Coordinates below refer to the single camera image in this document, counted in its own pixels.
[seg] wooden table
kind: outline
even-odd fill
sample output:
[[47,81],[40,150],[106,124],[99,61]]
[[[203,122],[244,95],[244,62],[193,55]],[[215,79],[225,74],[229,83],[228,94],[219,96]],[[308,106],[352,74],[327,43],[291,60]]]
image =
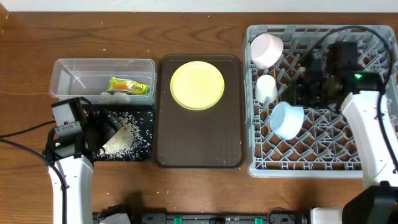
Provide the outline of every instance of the wooden table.
[[[233,54],[251,24],[385,24],[398,14],[13,12],[0,41],[0,133],[52,119],[49,85],[58,58]],[[9,138],[41,152],[50,126]],[[0,144],[0,223],[52,223],[48,168]],[[236,170],[161,169],[154,162],[96,162],[93,210],[128,202],[135,212],[267,213],[341,207],[361,180],[255,179]]]

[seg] cup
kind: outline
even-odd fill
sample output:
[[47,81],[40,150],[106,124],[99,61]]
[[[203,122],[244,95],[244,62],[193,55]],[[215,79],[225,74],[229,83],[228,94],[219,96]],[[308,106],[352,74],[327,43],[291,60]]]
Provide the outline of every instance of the cup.
[[286,102],[280,102],[271,113],[271,131],[279,137],[290,140],[300,131],[304,122],[304,108],[290,106]]
[[273,66],[284,49],[281,38],[271,34],[261,34],[250,45],[252,62],[257,68],[265,69]]
[[278,97],[275,78],[271,75],[260,76],[256,82],[254,95],[260,103],[264,104],[262,109],[266,109]]

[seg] yellow plate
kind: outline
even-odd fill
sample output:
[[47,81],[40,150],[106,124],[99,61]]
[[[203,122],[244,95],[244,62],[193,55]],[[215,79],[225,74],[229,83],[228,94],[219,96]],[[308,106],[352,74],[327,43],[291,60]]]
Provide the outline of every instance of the yellow plate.
[[223,96],[224,78],[210,63],[188,62],[174,72],[170,90],[179,105],[190,110],[204,110]]

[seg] plastic container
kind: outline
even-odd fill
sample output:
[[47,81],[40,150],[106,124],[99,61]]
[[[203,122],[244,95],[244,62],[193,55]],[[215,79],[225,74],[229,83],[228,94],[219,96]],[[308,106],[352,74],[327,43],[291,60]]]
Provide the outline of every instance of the plastic container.
[[[246,104],[246,149],[248,172],[253,177],[362,178],[361,164],[354,137],[342,114],[330,110],[304,109],[304,122],[296,137],[281,139],[269,131],[271,118],[253,98],[256,80],[262,74],[273,75],[275,69],[278,91],[281,93],[290,80],[300,72],[297,62],[318,39],[343,25],[258,25],[247,29],[243,42],[243,72]],[[398,58],[394,31],[388,26],[367,26],[381,34],[392,46]],[[269,33],[283,40],[283,53],[275,65],[263,70],[250,58],[250,44],[259,35]],[[388,58],[380,40],[369,32],[344,30],[332,34],[323,42],[318,53],[336,40],[358,42],[358,62],[367,71],[387,74]],[[398,126],[397,73],[393,62],[393,76],[387,86],[388,107],[393,126]],[[270,112],[275,107],[271,103]]]
[[[111,77],[126,78],[149,86],[146,95],[107,95]],[[156,74],[151,59],[59,59],[55,62],[50,96],[65,100],[84,96],[94,104],[154,105]]]

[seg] white wall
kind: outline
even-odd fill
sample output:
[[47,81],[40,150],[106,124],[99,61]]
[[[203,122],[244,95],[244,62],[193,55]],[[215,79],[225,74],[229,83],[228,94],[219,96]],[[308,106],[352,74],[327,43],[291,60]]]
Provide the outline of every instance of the white wall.
[[0,2],[8,11],[398,12],[398,0],[0,0]]

